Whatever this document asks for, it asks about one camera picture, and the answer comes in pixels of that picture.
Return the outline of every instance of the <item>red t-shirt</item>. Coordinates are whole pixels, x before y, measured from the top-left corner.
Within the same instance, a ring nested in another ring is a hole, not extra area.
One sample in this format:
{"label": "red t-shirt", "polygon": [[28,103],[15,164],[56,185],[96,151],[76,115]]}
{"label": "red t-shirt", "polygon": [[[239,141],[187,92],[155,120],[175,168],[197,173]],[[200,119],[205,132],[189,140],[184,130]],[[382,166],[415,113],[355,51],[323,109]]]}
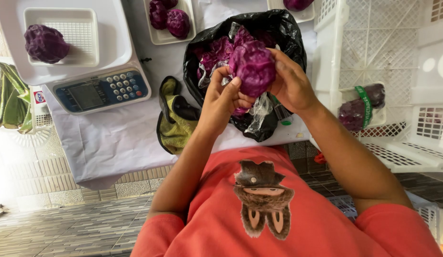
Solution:
{"label": "red t-shirt", "polygon": [[352,223],[299,178],[283,149],[252,147],[210,156],[187,225],[171,214],[145,222],[131,257],[157,256],[443,254],[417,212],[379,204]]}

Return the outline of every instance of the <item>black plastic bag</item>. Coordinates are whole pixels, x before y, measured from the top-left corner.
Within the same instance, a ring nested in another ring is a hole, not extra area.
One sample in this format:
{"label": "black plastic bag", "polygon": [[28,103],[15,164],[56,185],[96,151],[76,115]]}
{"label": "black plastic bag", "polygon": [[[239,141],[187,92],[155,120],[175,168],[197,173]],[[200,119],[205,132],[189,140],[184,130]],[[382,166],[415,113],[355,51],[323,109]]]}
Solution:
{"label": "black plastic bag", "polygon": [[[187,46],[184,56],[184,81],[190,94],[195,98],[196,102],[202,106],[206,95],[206,88],[198,87],[198,78],[196,72],[199,68],[199,60],[192,52],[194,49],[203,47],[209,51],[209,43],[213,40],[227,36],[231,24],[237,22],[247,28],[248,31],[264,30],[276,40],[282,52],[284,52],[293,61],[298,63],[302,69],[306,70],[307,56],[302,43],[301,31],[293,16],[282,9],[274,9],[265,12],[251,12],[232,16],[225,21],[199,32]],[[243,135],[252,138],[257,142],[262,142],[272,136],[277,127],[278,118],[275,112],[268,114],[260,131],[256,133],[246,133],[246,128],[253,120],[253,116],[245,114],[243,119],[231,116],[231,123],[242,131]]]}

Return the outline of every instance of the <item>person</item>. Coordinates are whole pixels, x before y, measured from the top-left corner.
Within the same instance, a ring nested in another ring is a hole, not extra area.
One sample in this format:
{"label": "person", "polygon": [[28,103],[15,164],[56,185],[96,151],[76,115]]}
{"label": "person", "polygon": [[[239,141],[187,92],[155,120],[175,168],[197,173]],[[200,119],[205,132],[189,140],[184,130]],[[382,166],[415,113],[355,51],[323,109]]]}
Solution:
{"label": "person", "polygon": [[196,130],[153,197],[131,254],[154,256],[443,256],[395,176],[316,98],[302,68],[279,50],[268,89],[306,124],[353,198],[355,222],[299,177],[279,147],[211,154],[235,108],[254,99],[241,80],[212,76]]}

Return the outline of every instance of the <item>cartoon monkey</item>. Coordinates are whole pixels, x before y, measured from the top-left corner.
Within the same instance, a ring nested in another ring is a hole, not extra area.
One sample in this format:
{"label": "cartoon monkey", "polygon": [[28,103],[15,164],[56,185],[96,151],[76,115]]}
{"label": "cartoon monkey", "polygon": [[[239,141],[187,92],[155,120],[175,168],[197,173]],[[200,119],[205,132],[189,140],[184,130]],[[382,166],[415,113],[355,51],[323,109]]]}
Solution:
{"label": "cartoon monkey", "polygon": [[285,240],[290,232],[290,201],[295,191],[279,183],[284,175],[275,172],[272,161],[256,164],[242,160],[241,172],[235,173],[234,193],[242,202],[241,219],[245,232],[259,237],[267,223],[272,234]]}

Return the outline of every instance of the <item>table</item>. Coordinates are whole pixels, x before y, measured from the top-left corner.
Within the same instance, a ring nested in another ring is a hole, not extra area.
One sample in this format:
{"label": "table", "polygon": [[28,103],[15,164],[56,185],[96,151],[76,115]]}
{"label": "table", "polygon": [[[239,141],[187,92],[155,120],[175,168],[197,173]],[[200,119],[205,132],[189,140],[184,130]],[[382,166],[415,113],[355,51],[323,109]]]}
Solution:
{"label": "table", "polygon": [[[72,116],[67,114],[50,93],[47,105],[55,128],[77,184],[90,189],[109,188],[123,174],[172,165],[178,159],[168,154],[158,143],[156,126],[161,111],[158,89],[168,75],[182,83],[181,95],[193,106],[198,104],[183,82],[183,43],[153,45],[150,41],[144,2],[122,0],[139,59],[151,58],[145,63],[146,76],[152,87],[148,101],[113,108],[103,112]],[[214,26],[226,18],[245,12],[266,11],[266,0],[192,0],[196,32]],[[313,21],[299,23],[307,52],[307,76],[311,78],[312,54],[316,47]],[[310,133],[304,122],[293,115],[293,124],[278,124],[274,135],[258,143],[246,138],[232,124],[215,142],[212,153],[225,149],[256,145],[277,145],[308,140]]]}

